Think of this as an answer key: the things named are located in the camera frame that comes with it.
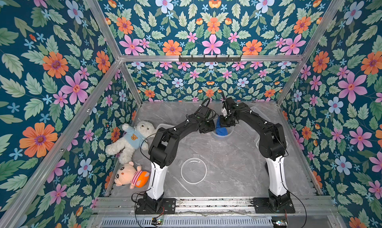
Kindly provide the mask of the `round clear lunch box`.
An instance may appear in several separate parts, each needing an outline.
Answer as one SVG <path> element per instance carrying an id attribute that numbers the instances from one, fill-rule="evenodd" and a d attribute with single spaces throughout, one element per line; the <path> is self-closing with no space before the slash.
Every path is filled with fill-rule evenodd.
<path id="1" fill-rule="evenodd" d="M 214 124 L 215 130 L 212 131 L 212 136 L 215 139 L 225 140 L 229 138 L 234 132 L 233 127 L 221 127 L 220 123 L 216 119 L 214 120 Z"/>

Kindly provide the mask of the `blue cleaning cloth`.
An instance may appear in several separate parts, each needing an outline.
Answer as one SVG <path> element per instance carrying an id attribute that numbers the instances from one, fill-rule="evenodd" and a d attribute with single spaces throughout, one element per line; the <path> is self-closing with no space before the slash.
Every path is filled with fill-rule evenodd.
<path id="1" fill-rule="evenodd" d="M 221 124 L 220 124 L 220 118 L 219 118 L 219 117 L 218 117 L 217 120 L 216 120 L 216 124 L 215 124 L 215 133 L 216 133 L 218 136 L 227 136 L 227 135 L 228 135 L 227 128 L 221 126 Z"/>

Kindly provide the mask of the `round clear box lid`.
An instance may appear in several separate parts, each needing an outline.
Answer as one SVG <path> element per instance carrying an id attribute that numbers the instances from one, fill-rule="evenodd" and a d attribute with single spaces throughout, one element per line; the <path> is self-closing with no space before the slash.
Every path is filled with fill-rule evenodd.
<path id="1" fill-rule="evenodd" d="M 189 184 L 199 184 L 207 176 L 207 166 L 200 158 L 190 158 L 183 163 L 181 176 Z"/>

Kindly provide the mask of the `square clear lunch box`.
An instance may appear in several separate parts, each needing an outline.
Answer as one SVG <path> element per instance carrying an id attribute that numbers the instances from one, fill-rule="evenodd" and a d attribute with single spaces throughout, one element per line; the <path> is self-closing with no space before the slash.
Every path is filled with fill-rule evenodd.
<path id="1" fill-rule="evenodd" d="M 270 121 L 269 117 L 264 114 L 258 107 L 256 106 L 252 106 L 250 108 L 254 113 L 258 114 L 262 119 L 266 120 L 266 121 Z"/>

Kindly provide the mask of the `square clear box lid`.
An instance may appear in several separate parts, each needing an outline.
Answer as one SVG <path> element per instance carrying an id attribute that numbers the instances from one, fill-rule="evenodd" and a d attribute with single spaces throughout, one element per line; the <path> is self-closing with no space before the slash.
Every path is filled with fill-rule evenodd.
<path id="1" fill-rule="evenodd" d="M 279 134 L 266 133 L 255 139 L 255 145 L 259 148 L 261 154 L 265 157 L 271 156 L 281 156 L 285 154 L 287 149 L 288 141 L 285 140 L 284 136 Z"/>

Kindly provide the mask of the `rectangular clear lunch box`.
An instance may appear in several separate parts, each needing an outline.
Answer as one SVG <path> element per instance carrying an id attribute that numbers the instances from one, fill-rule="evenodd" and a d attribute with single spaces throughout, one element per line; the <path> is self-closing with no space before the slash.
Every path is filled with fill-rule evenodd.
<path id="1" fill-rule="evenodd" d="M 185 127 L 180 124 L 175 126 L 161 123 L 158 125 L 156 132 L 163 134 L 164 138 L 162 141 L 167 143 L 170 141 L 170 138 L 183 139 L 186 136 Z"/>

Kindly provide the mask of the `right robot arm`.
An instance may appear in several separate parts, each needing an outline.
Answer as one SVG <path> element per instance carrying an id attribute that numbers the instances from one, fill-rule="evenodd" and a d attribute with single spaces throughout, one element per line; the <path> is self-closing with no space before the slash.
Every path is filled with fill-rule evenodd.
<path id="1" fill-rule="evenodd" d="M 286 185 L 284 160 L 286 156 L 286 139 L 283 126 L 272 123 L 254 112 L 245 103 L 236 103 L 232 98 L 223 97 L 222 127 L 235 126 L 244 121 L 260 136 L 258 148 L 266 158 L 270 178 L 269 207 L 279 211 L 291 203 L 290 192 Z"/>

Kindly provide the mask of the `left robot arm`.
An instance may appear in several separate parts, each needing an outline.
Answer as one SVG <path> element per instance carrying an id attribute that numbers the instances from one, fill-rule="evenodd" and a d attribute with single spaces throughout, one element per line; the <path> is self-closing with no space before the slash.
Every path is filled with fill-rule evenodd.
<path id="1" fill-rule="evenodd" d="M 214 131 L 215 117 L 214 110 L 201 105 L 194 113 L 187 115 L 183 122 L 171 128 L 158 129 L 149 147 L 151 177 L 148 190 L 143 195 L 144 205 L 147 208 L 158 212 L 162 207 L 167 170 L 176 158 L 180 141 L 193 132 Z"/>

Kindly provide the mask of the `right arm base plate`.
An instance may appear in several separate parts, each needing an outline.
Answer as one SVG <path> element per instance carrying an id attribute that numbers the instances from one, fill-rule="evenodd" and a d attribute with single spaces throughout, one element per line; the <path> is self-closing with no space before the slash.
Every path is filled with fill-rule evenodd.
<path id="1" fill-rule="evenodd" d="M 271 198 L 253 198 L 251 204 L 254 205 L 254 209 L 257 214 L 295 213 L 295 208 L 291 199 L 278 203 L 276 200 Z"/>

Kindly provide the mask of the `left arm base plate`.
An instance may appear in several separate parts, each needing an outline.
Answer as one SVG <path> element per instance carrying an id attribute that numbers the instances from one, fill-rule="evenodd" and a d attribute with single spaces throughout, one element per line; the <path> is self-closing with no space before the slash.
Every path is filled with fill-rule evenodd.
<path id="1" fill-rule="evenodd" d="M 135 208 L 137 215 L 175 214 L 177 200 L 175 198 L 161 198 L 158 201 L 150 197 L 141 198 Z"/>

